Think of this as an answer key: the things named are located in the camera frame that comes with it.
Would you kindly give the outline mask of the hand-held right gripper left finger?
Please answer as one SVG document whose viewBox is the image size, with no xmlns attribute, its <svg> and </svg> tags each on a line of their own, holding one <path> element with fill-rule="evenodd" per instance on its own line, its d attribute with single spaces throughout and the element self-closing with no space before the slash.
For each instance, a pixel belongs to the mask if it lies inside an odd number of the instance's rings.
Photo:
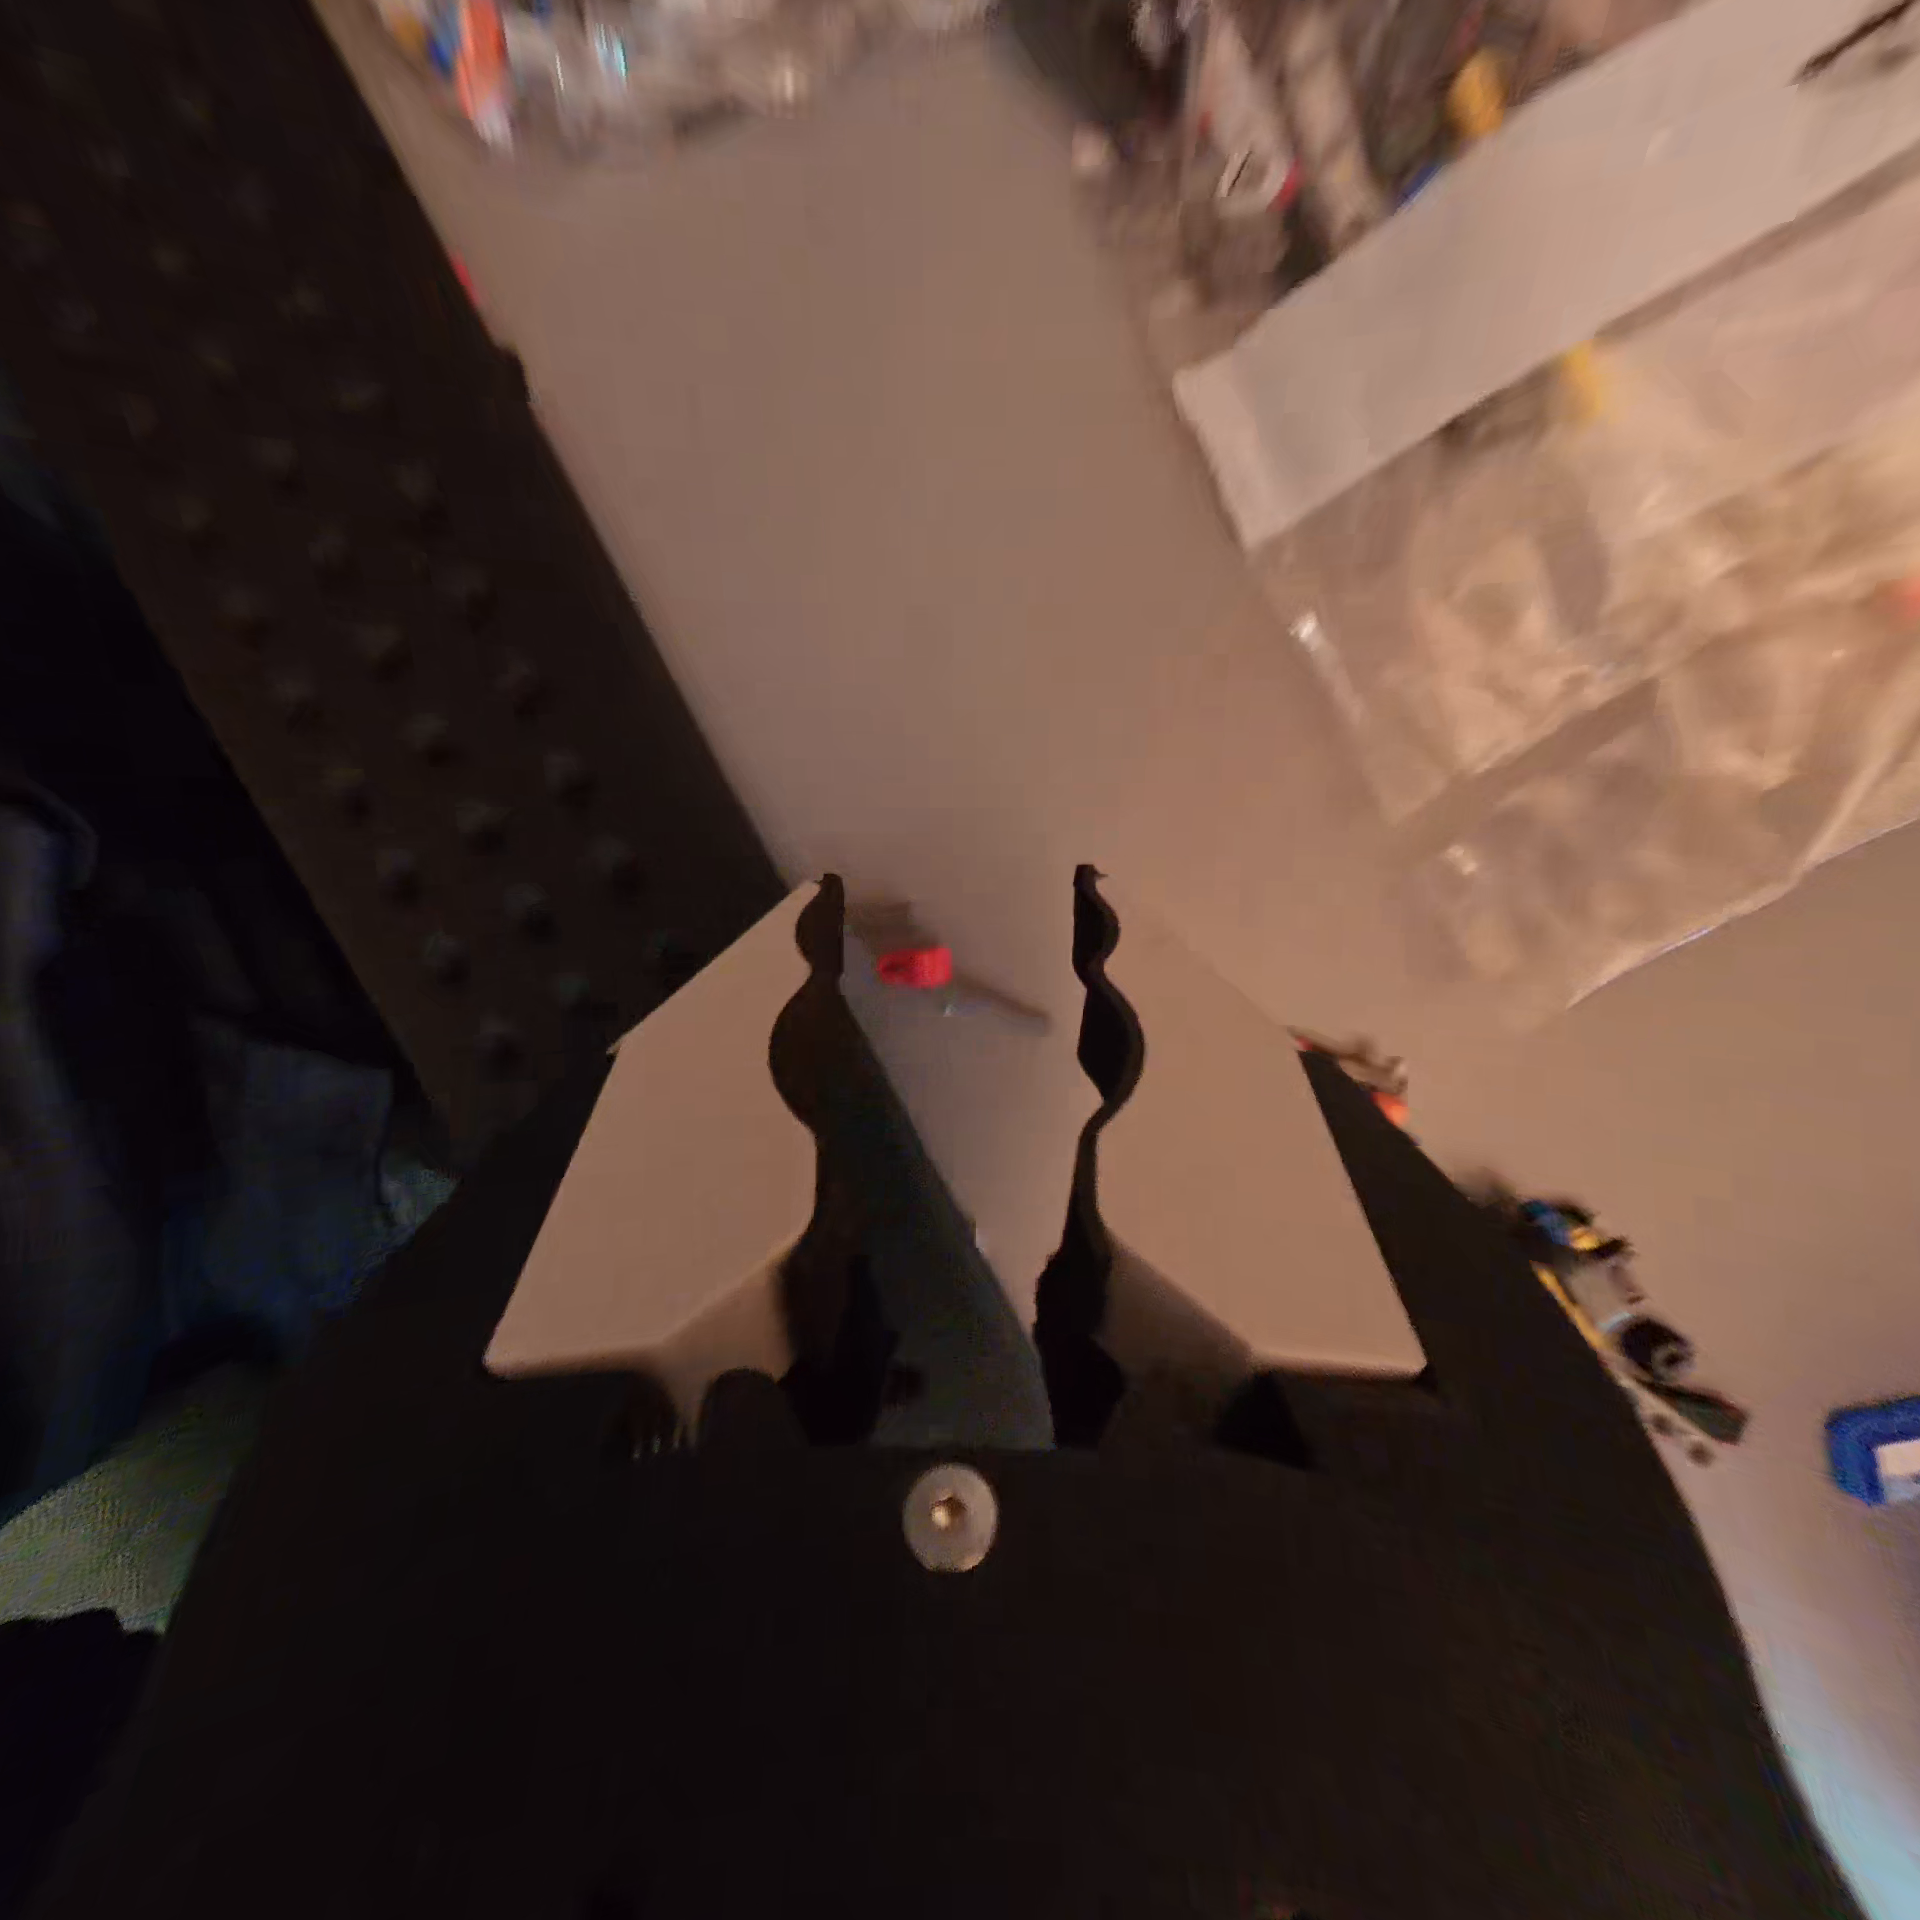
<svg viewBox="0 0 1920 1920">
<path fill-rule="evenodd" d="M 634 1377 L 695 1429 L 769 1377 L 806 1439 L 873 1436 L 899 1335 L 831 1143 L 857 1068 L 846 885 L 797 885 L 607 1051 L 485 1351 L 501 1380 Z"/>
</svg>

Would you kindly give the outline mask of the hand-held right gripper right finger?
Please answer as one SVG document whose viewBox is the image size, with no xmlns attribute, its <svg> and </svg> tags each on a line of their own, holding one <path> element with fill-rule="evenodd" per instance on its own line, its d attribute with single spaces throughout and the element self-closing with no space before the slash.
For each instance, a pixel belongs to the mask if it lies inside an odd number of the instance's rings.
<svg viewBox="0 0 1920 1920">
<path fill-rule="evenodd" d="M 1092 1111 L 1031 1338 L 1058 1449 L 1126 1425 L 1309 1449 L 1319 1385 L 1413 1385 L 1419 1343 L 1303 1047 L 1092 864 L 1071 874 Z"/>
</svg>

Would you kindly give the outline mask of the red and black lego assembly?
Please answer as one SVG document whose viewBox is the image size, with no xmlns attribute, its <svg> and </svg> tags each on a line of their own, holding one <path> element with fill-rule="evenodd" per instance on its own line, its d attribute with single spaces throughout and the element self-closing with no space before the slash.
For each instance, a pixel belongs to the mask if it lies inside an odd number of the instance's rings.
<svg viewBox="0 0 1920 1920">
<path fill-rule="evenodd" d="M 1349 1079 L 1367 1089 L 1381 1115 L 1409 1132 L 1409 1071 L 1401 1057 L 1381 1051 L 1369 1040 L 1332 1040 L 1303 1027 L 1289 1029 L 1301 1055 L 1334 1064 Z"/>
</svg>

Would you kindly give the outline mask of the blue and black lego piece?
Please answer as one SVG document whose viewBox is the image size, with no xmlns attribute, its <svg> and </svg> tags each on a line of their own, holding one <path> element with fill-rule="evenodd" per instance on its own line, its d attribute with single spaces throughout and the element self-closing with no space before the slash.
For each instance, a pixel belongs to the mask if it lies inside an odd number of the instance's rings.
<svg viewBox="0 0 1920 1920">
<path fill-rule="evenodd" d="M 1468 1189 L 1620 1387 L 1658 1447 L 1707 1471 L 1740 1449 L 1749 1410 L 1705 1385 L 1697 1345 L 1649 1298 L 1635 1244 L 1566 1195 L 1482 1181 Z"/>
</svg>

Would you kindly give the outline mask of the blue lego tile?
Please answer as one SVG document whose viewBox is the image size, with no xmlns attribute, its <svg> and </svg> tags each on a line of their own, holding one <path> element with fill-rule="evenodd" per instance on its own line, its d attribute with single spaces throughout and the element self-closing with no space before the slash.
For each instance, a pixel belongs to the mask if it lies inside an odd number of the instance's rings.
<svg viewBox="0 0 1920 1920">
<path fill-rule="evenodd" d="M 1917 1394 L 1835 1409 L 1825 1421 L 1833 1483 L 1869 1507 L 1917 1499 Z"/>
</svg>

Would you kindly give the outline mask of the person's leg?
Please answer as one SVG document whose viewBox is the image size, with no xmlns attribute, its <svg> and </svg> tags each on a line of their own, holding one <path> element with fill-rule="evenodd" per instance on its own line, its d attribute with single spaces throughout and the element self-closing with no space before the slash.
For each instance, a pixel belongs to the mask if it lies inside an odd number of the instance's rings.
<svg viewBox="0 0 1920 1920">
<path fill-rule="evenodd" d="M 370 999 L 2 415 L 2 1514 L 299 1357 L 451 1193 Z"/>
</svg>

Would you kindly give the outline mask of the dark perforated panel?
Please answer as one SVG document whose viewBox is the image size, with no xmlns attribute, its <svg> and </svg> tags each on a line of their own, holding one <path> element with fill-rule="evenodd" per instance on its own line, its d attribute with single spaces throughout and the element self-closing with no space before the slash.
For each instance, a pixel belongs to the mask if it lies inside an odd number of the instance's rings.
<svg viewBox="0 0 1920 1920">
<path fill-rule="evenodd" d="M 461 1156 L 778 868 L 308 4 L 5 4 L 5 363 Z"/>
</svg>

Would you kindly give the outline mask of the small open parts bag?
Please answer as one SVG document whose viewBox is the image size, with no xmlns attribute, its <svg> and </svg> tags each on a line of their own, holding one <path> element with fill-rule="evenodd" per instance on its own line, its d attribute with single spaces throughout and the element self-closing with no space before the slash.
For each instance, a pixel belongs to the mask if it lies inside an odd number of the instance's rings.
<svg viewBox="0 0 1920 1920">
<path fill-rule="evenodd" d="M 373 3 L 415 81 L 491 156 L 678 145 L 803 112 L 894 42 L 969 35 L 995 3 Z"/>
</svg>

